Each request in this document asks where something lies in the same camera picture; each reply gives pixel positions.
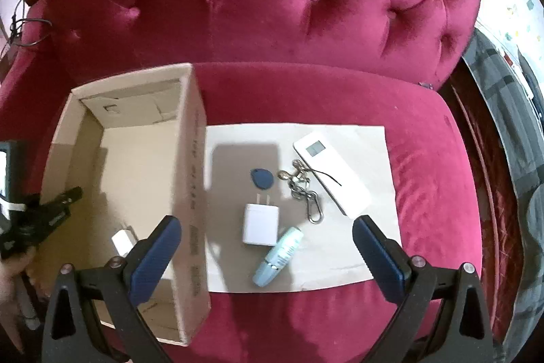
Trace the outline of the cardboard box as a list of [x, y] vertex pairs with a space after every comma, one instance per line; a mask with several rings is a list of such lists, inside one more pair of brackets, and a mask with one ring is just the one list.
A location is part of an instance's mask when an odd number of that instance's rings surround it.
[[56, 127], [41, 186], [49, 202], [79, 187], [71, 215], [40, 245], [32, 272], [45, 291], [64, 263], [104, 265], [124, 229], [147, 238], [165, 216], [182, 239], [139, 310], [161, 342], [187, 346], [206, 320], [206, 112], [191, 64], [108, 77], [74, 88]]

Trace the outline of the light blue handheld device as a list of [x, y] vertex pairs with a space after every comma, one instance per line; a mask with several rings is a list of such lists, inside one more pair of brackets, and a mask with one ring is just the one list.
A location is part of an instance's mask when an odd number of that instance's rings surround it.
[[299, 250], [302, 240], [303, 232], [300, 229], [289, 228], [261, 261], [254, 273], [253, 282], [259, 287], [270, 284]]

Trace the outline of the blue key fob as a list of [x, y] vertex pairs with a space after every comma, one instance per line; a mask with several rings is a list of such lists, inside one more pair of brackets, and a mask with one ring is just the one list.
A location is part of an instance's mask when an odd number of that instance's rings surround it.
[[259, 190], [269, 190], [274, 185], [274, 175], [268, 169], [256, 168], [250, 171], [251, 180]]

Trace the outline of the flat cardboard sheet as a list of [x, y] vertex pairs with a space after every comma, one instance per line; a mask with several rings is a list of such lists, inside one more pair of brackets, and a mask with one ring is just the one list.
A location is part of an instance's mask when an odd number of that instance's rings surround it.
[[211, 292], [301, 292], [372, 279], [402, 289], [390, 252], [401, 238], [381, 126], [210, 126], [205, 189]]

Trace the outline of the grey plaid cloth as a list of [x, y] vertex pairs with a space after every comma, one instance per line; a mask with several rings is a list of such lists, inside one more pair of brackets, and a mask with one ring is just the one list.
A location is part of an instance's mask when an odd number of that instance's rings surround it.
[[500, 250], [513, 269], [499, 278], [514, 295], [506, 303], [512, 316], [497, 351], [500, 362], [511, 362], [543, 316], [543, 132], [523, 86], [481, 31], [474, 31], [463, 60], [491, 113], [515, 196], [514, 214], [505, 219], [513, 227], [501, 231], [510, 249]]

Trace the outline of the white patterned sheet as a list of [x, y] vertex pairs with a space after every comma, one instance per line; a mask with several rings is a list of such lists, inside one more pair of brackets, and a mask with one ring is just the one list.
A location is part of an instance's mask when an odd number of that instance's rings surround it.
[[543, 2], [481, 0], [476, 28], [510, 64], [529, 99], [543, 92]]

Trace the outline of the white wall charger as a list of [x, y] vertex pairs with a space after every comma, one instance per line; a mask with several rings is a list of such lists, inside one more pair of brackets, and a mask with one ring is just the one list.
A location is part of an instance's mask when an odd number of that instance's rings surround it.
[[267, 194], [258, 193], [254, 203], [248, 203], [243, 213], [242, 242], [247, 245], [269, 246], [277, 243], [279, 207], [270, 203]]

